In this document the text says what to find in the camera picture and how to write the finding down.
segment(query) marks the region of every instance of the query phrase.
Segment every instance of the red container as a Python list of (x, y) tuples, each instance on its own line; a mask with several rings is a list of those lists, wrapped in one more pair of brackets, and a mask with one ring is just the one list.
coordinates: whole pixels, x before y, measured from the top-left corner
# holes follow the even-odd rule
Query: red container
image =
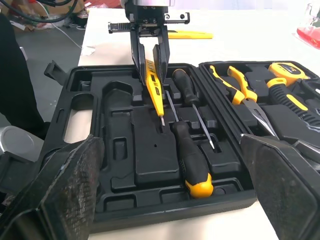
[(303, 21), (300, 23), (296, 32), (305, 42), (320, 49), (320, 18), (312, 15), (311, 4), (308, 4)]

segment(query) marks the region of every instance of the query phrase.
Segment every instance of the robotic arm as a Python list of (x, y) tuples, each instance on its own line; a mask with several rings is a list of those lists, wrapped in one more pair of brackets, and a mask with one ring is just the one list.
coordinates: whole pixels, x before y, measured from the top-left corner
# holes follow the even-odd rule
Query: robotic arm
[(168, 14), (174, 0), (121, 0), (129, 23), (109, 23), (109, 33), (130, 32), (131, 52), (134, 65), (143, 85), (146, 85), (145, 47), (139, 38), (157, 37), (153, 58), (157, 76), (164, 81), (170, 57), (168, 29), (165, 24), (188, 24), (190, 14)]

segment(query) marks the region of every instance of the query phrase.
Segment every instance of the black cable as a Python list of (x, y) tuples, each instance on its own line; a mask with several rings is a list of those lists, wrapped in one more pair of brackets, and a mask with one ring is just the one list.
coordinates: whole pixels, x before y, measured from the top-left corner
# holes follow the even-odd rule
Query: black cable
[(70, 10), (64, 16), (61, 16), (61, 17), (59, 17), (57, 19), (48, 19), (48, 20), (30, 17), (30, 16), (24, 14), (23, 12), (19, 11), (18, 9), (15, 9), (14, 7), (12, 7), (5, 0), (0, 0), (0, 3), (5, 5), (8, 9), (14, 11), (16, 14), (18, 14), (21, 17), (24, 17), (24, 18), (26, 18), (26, 19), (28, 19), (30, 21), (33, 21), (33, 22), (36, 22), (36, 23), (53, 24), (53, 23), (60, 22), (60, 21), (64, 20), (65, 18), (69, 17), (72, 14), (72, 12), (75, 10), (76, 5), (78, 3), (78, 0), (74, 0), (74, 3), (71, 6)]
[(46, 0), (37, 0), (37, 2), (42, 3), (42, 4), (45, 4), (45, 5), (49, 5), (49, 6), (52, 6), (52, 7), (55, 7), (55, 6), (63, 6), (63, 5), (66, 5), (66, 4), (70, 3), (71, 0), (65, 0), (65, 1), (61, 1), (61, 2), (46, 1)]

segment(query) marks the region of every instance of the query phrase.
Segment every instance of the person's leg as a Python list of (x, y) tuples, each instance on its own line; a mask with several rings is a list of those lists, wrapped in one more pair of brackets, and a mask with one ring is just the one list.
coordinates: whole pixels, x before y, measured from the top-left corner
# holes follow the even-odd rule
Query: person's leg
[(49, 123), (44, 123), (25, 57), (9, 20), (0, 13), (0, 112), (12, 126), (44, 139)]

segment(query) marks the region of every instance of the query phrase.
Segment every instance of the yellow object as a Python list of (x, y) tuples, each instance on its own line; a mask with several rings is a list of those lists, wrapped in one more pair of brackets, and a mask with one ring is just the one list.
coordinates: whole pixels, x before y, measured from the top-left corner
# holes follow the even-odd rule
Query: yellow object
[(208, 173), (208, 178), (205, 182), (197, 183), (196, 185), (191, 185), (187, 181), (185, 181), (186, 187), (190, 191), (190, 195), (194, 198), (207, 198), (212, 195), (214, 192), (214, 186), (211, 182), (211, 175)]
[(294, 103), (294, 105), (296, 105), (298, 108), (300, 108), (303, 111), (308, 111), (308, 108), (303, 105), (301, 102), (299, 102), (294, 96), (292, 96), (291, 94), (287, 94), (286, 97), (288, 99), (290, 99), (291, 102)]
[(268, 70), (277, 78), (285, 78), (286, 86), (295, 83), (297, 79), (309, 79), (304, 71), (291, 62), (274, 62), (269, 66)]
[(164, 115), (161, 83), (156, 73), (155, 63), (147, 59), (145, 60), (145, 63), (145, 84), (151, 96), (156, 114), (161, 117)]
[(270, 81), (268, 81), (268, 83), (266, 84), (266, 86), (268, 88), (271, 88), (274, 85), (278, 85), (278, 84), (284, 84), (287, 85), (287, 80), (283, 77), (277, 77), (274, 79), (271, 79)]
[(245, 96), (245, 99), (251, 99), (255, 103), (257, 102), (258, 95), (254, 91), (249, 89), (249, 85), (246, 80), (246, 77), (242, 72), (240, 72), (239, 70), (237, 70), (233, 66), (229, 66), (229, 68), (227, 70), (227, 74), (228, 74), (228, 76), (233, 77), (237, 80), (237, 82), (240, 85), (241, 92)]
[(231, 102), (234, 105), (239, 105), (244, 99), (245, 99), (245, 95), (239, 91), (238, 89), (236, 89), (235, 87), (233, 87), (232, 85), (230, 85), (228, 82), (226, 82), (225, 80), (223, 80), (216, 72), (216, 69), (214, 66), (210, 66), (211, 70), (212, 70), (212, 74), (213, 76), (216, 78), (216, 80), (222, 84), (224, 84), (228, 91), (229, 94), (231, 94)]
[(168, 30), (169, 39), (213, 39), (214, 35), (200, 31)]

